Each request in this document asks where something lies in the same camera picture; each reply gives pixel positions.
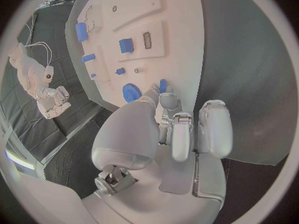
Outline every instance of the white humanoid robot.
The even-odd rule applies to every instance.
[[[155,121],[158,102],[163,124]],[[199,113],[194,145],[193,113],[183,112],[168,86],[153,84],[103,124],[92,149],[101,171],[98,190],[84,205],[99,223],[113,210],[117,223],[213,223],[222,208],[226,179],[221,158],[232,150],[233,131],[222,101],[208,101]]]
[[[9,51],[9,62],[17,69],[17,77],[23,88],[37,101],[39,111],[46,119],[55,118],[71,105],[67,102],[69,94],[63,86],[49,88],[54,68],[44,67],[27,55],[26,47],[15,42]]]

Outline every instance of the black floor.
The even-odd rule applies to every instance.
[[[91,149],[100,127],[111,112],[102,110],[73,136],[45,168],[48,181],[73,189],[80,198],[96,190],[94,179],[99,170],[91,160]]]

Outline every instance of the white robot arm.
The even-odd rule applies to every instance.
[[[69,94],[63,86],[49,88],[54,75],[52,66],[44,67],[27,55],[26,47],[16,42],[9,51],[9,62],[17,69],[17,77],[23,88],[37,101],[39,111],[46,119],[55,118],[71,105]]]

